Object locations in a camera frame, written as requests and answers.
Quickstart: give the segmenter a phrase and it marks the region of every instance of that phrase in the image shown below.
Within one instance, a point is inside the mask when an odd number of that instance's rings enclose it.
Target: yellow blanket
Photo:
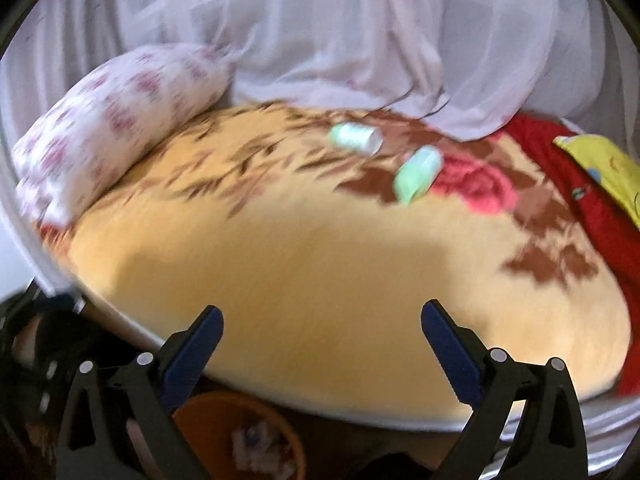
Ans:
[[[383,149],[334,148],[326,135],[343,120],[380,126]],[[425,144],[443,151],[443,171],[401,206],[394,173]],[[162,337],[219,306],[208,371],[327,415],[400,426],[468,415],[420,331],[431,298],[488,347],[561,356],[581,397],[610,386],[628,348],[615,279],[500,132],[458,144],[390,112],[211,112],[45,242],[95,298]]]

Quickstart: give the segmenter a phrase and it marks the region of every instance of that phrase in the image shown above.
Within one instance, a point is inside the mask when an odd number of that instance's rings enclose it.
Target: red blanket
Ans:
[[[640,394],[640,231],[607,192],[553,144],[557,136],[573,135],[564,126],[518,114],[504,129],[556,184],[618,280],[633,334],[618,391],[623,395]],[[577,189],[586,192],[574,200],[572,192]]]

